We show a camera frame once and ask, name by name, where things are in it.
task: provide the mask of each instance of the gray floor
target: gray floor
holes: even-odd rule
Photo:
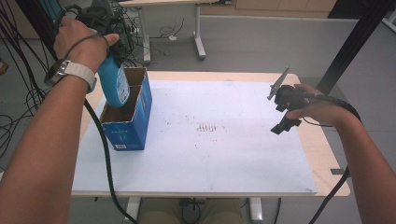
[[[185,21],[177,41],[152,39],[152,62],[148,70],[215,71],[215,72],[282,72],[289,65],[291,72],[303,80],[318,80],[331,64],[356,21],[288,20],[250,17],[203,16],[201,37],[207,57],[200,60],[191,38],[192,21]],[[1,56],[9,62],[3,44]],[[396,119],[396,76],[394,76],[396,34],[380,24],[338,81],[337,86],[361,114],[370,135],[377,142],[389,163],[396,168],[394,150]],[[21,93],[21,79],[10,68],[0,77],[0,114],[17,117],[25,110],[26,92]],[[12,148],[28,121],[17,130],[10,150],[0,160],[7,166]],[[337,133],[324,130],[332,150],[342,167],[347,165]],[[264,223],[273,223],[277,198],[263,198]],[[283,198],[278,222],[307,223],[317,211],[321,198]],[[248,224],[248,206],[243,209]],[[108,198],[73,198],[69,223],[122,223],[122,216]],[[334,198],[318,223],[361,223],[353,192]]]

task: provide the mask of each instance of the spray bottle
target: spray bottle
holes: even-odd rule
[[[122,64],[118,63],[113,54],[109,53],[99,66],[98,74],[107,103],[114,107],[122,107],[130,95],[128,80]]]

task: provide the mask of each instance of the forearm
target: forearm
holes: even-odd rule
[[[29,211],[31,216],[48,220],[51,216],[67,219],[64,216],[69,209],[87,86],[79,77],[67,76],[52,89],[37,111],[0,184],[0,219],[4,208],[14,213],[15,216],[7,214],[12,223],[19,223],[16,220],[21,212]]]
[[[396,175],[363,125],[345,113],[334,124],[352,176],[363,223],[394,223]]]

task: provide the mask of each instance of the cardboard box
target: cardboard box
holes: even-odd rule
[[[125,68],[131,95],[123,107],[105,105],[101,116],[105,134],[115,150],[143,150],[152,96],[146,68]]]

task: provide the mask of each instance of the table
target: table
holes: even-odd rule
[[[275,82],[280,74],[273,73],[213,73],[213,72],[155,72],[148,71],[148,78],[150,81],[155,80],[177,80],[177,81],[238,81],[238,82]],[[295,75],[288,75],[284,81],[284,84],[298,83],[299,80]],[[93,107],[96,107],[102,98],[102,92],[99,86],[95,91],[87,96],[88,100]],[[87,112],[83,114],[83,124],[81,127],[81,136],[87,130],[90,122],[90,116]],[[123,197],[266,197],[266,196],[277,196],[277,197],[289,197],[289,196],[326,196],[338,182],[340,175],[333,175],[331,169],[338,169],[339,165],[332,153],[324,132],[320,127],[308,125],[303,122],[299,128],[296,129],[297,134],[301,140],[304,154],[307,159],[307,163],[312,171],[313,179],[317,187],[317,193],[273,193],[273,192],[223,192],[218,194],[213,193],[194,193],[193,195],[188,192],[119,192],[119,196]],[[336,196],[347,196],[350,190],[347,184],[340,188]],[[97,192],[97,191],[73,191],[73,195],[83,196],[108,196],[109,192]]]
[[[205,49],[201,40],[200,33],[200,4],[202,3],[214,3],[219,0],[134,0],[120,2],[121,7],[135,7],[138,11],[140,19],[140,29],[143,38],[143,60],[146,64],[151,62],[150,47],[149,47],[149,35],[146,31],[145,23],[145,13],[144,7],[148,6],[163,6],[163,5],[185,5],[185,4],[195,4],[195,32],[193,32],[195,45],[198,49],[198,55],[201,59],[206,57]]]

